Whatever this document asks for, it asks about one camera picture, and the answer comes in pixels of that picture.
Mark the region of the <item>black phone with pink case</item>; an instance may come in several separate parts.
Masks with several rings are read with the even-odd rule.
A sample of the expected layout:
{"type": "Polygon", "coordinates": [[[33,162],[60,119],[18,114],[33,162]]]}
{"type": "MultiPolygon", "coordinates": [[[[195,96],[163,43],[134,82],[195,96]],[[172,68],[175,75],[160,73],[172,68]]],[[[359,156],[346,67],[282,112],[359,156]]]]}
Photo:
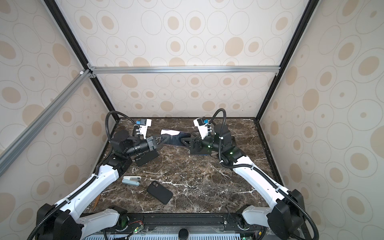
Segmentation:
{"type": "Polygon", "coordinates": [[[181,147],[189,146],[184,144],[182,139],[184,138],[189,139],[191,137],[190,133],[163,129],[161,130],[161,135],[169,135],[169,137],[167,137],[167,140],[164,142],[164,144],[166,145],[181,146],[181,147]]]}

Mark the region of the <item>black phone case with camera hole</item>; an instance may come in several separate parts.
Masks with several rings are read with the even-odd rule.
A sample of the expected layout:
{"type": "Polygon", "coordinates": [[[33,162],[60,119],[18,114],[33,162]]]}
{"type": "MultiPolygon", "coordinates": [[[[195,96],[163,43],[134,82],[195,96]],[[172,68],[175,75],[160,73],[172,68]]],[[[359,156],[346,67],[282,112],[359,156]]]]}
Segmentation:
{"type": "Polygon", "coordinates": [[[167,205],[174,195],[158,181],[152,181],[147,188],[147,192],[164,205],[167,205]]]}

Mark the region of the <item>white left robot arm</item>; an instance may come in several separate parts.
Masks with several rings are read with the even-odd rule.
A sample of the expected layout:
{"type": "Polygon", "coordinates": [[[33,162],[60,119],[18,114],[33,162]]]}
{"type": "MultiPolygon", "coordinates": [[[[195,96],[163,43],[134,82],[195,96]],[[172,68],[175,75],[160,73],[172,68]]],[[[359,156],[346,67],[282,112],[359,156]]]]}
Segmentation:
{"type": "Polygon", "coordinates": [[[132,164],[133,156],[145,156],[156,153],[159,146],[169,141],[171,135],[147,136],[151,126],[150,119],[133,122],[133,132],[120,131],[110,133],[110,115],[121,115],[133,122],[133,119],[118,111],[106,115],[105,128],[111,153],[101,161],[88,180],[76,190],[56,202],[45,204],[37,213],[37,224],[28,236],[29,240],[82,240],[103,229],[128,225],[126,211],[120,208],[106,209],[102,212],[82,217],[87,206],[113,182],[118,180],[132,164]]]}

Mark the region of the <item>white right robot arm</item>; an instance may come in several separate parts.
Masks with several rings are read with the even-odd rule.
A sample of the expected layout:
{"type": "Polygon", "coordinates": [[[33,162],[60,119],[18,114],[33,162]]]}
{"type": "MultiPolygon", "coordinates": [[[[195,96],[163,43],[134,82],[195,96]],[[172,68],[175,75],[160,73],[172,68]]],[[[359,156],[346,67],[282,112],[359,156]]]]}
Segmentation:
{"type": "Polygon", "coordinates": [[[223,108],[218,109],[210,119],[194,119],[199,133],[183,138],[183,144],[192,154],[209,155],[216,152],[222,167],[242,177],[264,198],[268,208],[248,206],[240,212],[246,226],[263,226],[282,240],[299,240],[301,237],[296,234],[297,229],[309,223],[314,233],[313,239],[318,240],[319,230],[305,209],[303,195],[277,183],[257,167],[243,150],[235,146],[226,120],[227,113],[223,108]]]}

